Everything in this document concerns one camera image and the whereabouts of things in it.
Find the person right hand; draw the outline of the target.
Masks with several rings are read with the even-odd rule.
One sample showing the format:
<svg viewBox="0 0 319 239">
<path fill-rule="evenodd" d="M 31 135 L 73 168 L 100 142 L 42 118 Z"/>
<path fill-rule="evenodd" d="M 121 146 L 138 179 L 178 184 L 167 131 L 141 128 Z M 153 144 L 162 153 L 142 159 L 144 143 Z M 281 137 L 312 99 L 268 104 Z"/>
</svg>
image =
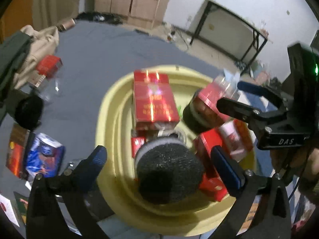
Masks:
<svg viewBox="0 0 319 239">
<path fill-rule="evenodd" d="M 283 169 L 284 160 L 292 155 L 289 166 L 295 175 L 301 176 L 307 152 L 307 149 L 302 148 L 285 148 L 283 151 L 271 150 L 271 164 L 274 170 L 279 172 Z M 302 177 L 308 180 L 318 179 L 318 148 L 312 149 Z"/>
</svg>

